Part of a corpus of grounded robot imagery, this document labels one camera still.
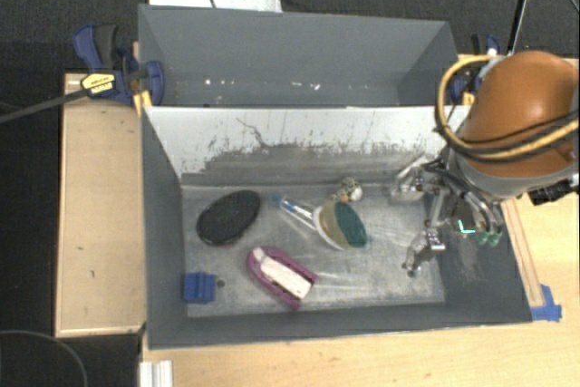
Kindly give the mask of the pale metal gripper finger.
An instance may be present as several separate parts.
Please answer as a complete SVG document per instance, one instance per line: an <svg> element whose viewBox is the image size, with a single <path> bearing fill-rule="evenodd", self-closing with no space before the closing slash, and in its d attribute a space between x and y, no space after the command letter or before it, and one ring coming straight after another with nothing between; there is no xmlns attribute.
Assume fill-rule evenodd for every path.
<svg viewBox="0 0 580 387"><path fill-rule="evenodd" d="M395 202L415 202L423 198L425 191L423 169L406 168L400 171L391 187L391 200Z"/></svg>
<svg viewBox="0 0 580 387"><path fill-rule="evenodd" d="M421 231L409 244L402 268L407 276L414 277L424 262L447 250L441 232L434 227Z"/></svg>

